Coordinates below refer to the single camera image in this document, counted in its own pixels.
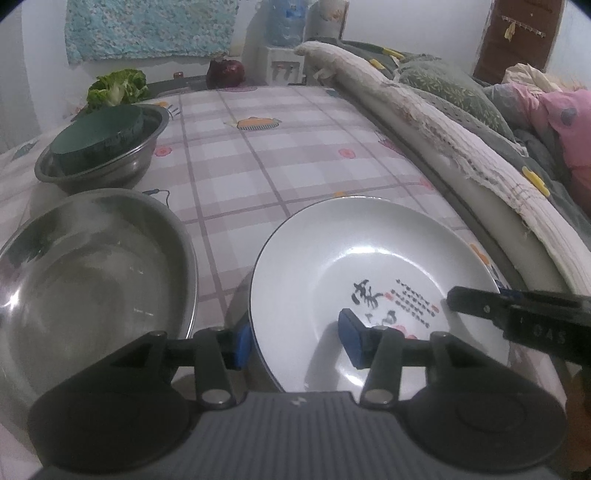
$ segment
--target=pink fabric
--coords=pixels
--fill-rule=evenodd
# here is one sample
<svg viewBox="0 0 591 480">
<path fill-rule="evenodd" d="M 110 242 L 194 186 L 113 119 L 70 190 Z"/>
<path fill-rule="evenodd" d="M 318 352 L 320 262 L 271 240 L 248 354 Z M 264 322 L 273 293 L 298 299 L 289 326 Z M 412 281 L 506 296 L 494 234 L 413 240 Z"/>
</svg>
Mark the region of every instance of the pink fabric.
<svg viewBox="0 0 591 480">
<path fill-rule="evenodd" d="M 591 92 L 551 92 L 534 96 L 525 85 L 512 84 L 522 113 L 539 137 L 550 127 L 563 149 L 564 162 L 572 173 L 569 193 L 591 217 Z"/>
<path fill-rule="evenodd" d="M 539 100 L 560 136 L 567 166 L 591 167 L 591 92 L 551 92 Z"/>
</svg>

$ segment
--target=gray gripper base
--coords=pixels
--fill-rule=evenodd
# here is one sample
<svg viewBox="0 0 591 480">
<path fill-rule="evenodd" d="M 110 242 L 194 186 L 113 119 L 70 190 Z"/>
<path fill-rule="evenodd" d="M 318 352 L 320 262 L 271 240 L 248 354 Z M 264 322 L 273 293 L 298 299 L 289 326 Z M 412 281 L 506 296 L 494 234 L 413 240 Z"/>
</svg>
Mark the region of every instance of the gray gripper base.
<svg viewBox="0 0 591 480">
<path fill-rule="evenodd" d="M 35 480 L 97 480 L 55 467 Z M 204 414 L 176 450 L 111 480 L 558 480 L 546 467 L 479 475 L 445 465 L 408 438 L 391 414 L 364 410 L 347 392 L 249 393 Z"/>
</svg>

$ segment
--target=white blanket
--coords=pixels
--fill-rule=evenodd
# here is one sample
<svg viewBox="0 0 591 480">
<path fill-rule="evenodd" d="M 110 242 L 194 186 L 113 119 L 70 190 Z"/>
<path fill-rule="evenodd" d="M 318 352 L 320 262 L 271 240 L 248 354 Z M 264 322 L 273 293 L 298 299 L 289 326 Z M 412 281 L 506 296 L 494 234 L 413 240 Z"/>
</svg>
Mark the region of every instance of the white blanket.
<svg viewBox="0 0 591 480">
<path fill-rule="evenodd" d="M 346 76 L 391 106 L 435 150 L 453 160 L 467 178 L 493 191 L 520 215 L 543 243 L 573 293 L 591 295 L 591 252 L 538 189 L 480 138 L 342 48 L 306 42 L 296 53 L 322 67 L 321 76 Z"/>
</svg>

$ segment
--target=checkered tablecloth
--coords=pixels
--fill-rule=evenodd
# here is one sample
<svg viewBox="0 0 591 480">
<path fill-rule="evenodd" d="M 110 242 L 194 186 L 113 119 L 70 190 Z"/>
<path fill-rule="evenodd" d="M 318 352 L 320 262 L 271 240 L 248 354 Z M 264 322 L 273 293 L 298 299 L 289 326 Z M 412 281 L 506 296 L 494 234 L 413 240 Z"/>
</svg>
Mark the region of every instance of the checkered tablecloth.
<svg viewBox="0 0 591 480">
<path fill-rule="evenodd" d="M 135 190 L 168 200 L 193 239 L 200 277 L 196 329 L 244 314 L 264 242 L 290 215 L 322 199 L 362 194 L 392 200 L 447 225 L 486 259 L 441 193 L 334 90 L 250 87 L 160 103 L 172 120 Z M 64 196 L 33 173 L 58 132 L 0 156 L 1 243 Z M 38 467 L 35 456 L 0 426 L 0 480 L 28 478 Z"/>
</svg>

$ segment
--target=plate rim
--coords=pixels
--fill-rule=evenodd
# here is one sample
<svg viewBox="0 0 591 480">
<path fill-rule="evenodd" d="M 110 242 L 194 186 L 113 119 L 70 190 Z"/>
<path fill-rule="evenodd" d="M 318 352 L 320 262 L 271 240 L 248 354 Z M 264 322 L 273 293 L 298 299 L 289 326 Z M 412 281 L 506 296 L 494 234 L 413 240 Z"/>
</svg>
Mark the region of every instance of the plate rim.
<svg viewBox="0 0 591 480">
<path fill-rule="evenodd" d="M 269 377 L 271 378 L 271 380 L 273 381 L 273 384 L 275 385 L 275 387 L 277 387 L 277 389 L 279 390 L 279 392 L 281 393 L 286 393 L 285 388 L 283 388 L 283 386 L 280 384 L 279 380 L 277 380 L 277 378 L 275 377 L 275 375 L 273 374 L 273 372 L 271 371 L 271 368 L 269 367 L 269 365 L 267 364 L 267 361 L 265 360 L 262 352 L 261 352 L 261 347 L 259 346 L 259 342 L 258 339 L 256 338 L 256 330 L 255 330 L 255 326 L 254 326 L 254 322 L 252 320 L 252 285 L 253 285 L 253 281 L 255 278 L 255 273 L 256 273 L 256 266 L 259 264 L 259 260 L 261 259 L 261 255 L 263 254 L 263 252 L 265 251 L 265 248 L 267 247 L 267 244 L 271 241 L 271 239 L 275 236 L 275 234 L 277 233 L 277 231 L 283 226 L 285 225 L 289 220 L 291 220 L 292 218 L 294 218 L 296 215 L 298 215 L 299 213 L 303 212 L 304 210 L 307 210 L 308 208 L 311 208 L 313 206 L 319 205 L 321 203 L 325 203 L 325 202 L 337 202 L 339 200 L 350 200 L 350 199 L 366 199 L 366 200 L 377 200 L 380 202 L 385 202 L 385 203 L 389 203 L 391 205 L 394 205 L 396 207 L 400 207 L 400 208 L 404 208 L 404 209 L 408 209 L 408 210 L 412 210 L 413 212 L 422 215 L 423 217 L 427 218 L 429 221 L 434 222 L 436 224 L 438 224 L 439 226 L 443 227 L 444 229 L 448 230 L 450 233 L 452 233 L 462 244 L 466 245 L 465 241 L 456 233 L 454 232 L 451 228 L 449 228 L 447 225 L 438 222 L 437 220 L 435 220 L 435 218 L 427 215 L 426 213 L 423 212 L 418 212 L 416 210 L 413 210 L 410 207 L 404 206 L 404 205 L 400 205 L 399 203 L 396 203 L 393 200 L 389 200 L 389 199 L 384 199 L 384 198 L 380 198 L 380 197 L 373 197 L 373 196 L 368 196 L 368 195 L 350 195 L 350 196 L 343 196 L 343 197 L 332 197 L 332 198 L 328 198 L 328 199 L 323 199 L 323 200 L 319 200 L 318 202 L 314 202 L 304 208 L 302 208 L 301 210 L 298 210 L 296 213 L 294 213 L 293 215 L 289 216 L 288 218 L 286 218 L 285 220 L 283 220 L 278 226 L 277 228 L 275 228 L 273 230 L 273 233 L 269 236 L 269 238 L 267 238 L 267 240 L 265 241 L 265 243 L 263 244 L 261 250 L 259 251 L 258 255 L 256 256 L 256 261 L 254 264 L 254 267 L 252 268 L 252 279 L 251 279 L 251 285 L 248 291 L 248 323 L 250 325 L 250 328 L 252 330 L 252 340 L 256 349 L 256 353 L 258 355 L 258 358 L 261 361 L 261 364 L 263 366 L 263 368 L 265 369 L 265 371 L 267 372 L 267 374 L 269 375 Z M 469 248 L 468 245 L 466 245 L 468 247 L 467 250 L 469 250 L 472 255 L 476 258 L 478 258 L 478 260 L 482 263 L 482 260 L 478 257 L 478 255 L 476 255 L 476 252 L 474 252 L 474 250 L 472 250 L 471 248 Z M 488 273 L 488 275 L 490 276 L 490 278 L 492 279 L 492 284 L 494 285 L 494 291 L 493 293 L 499 293 L 499 287 L 496 284 L 496 282 L 494 281 L 494 277 L 492 276 L 492 274 L 490 273 L 490 271 L 488 271 L 488 269 L 486 268 L 485 265 L 483 265 Z"/>
</svg>

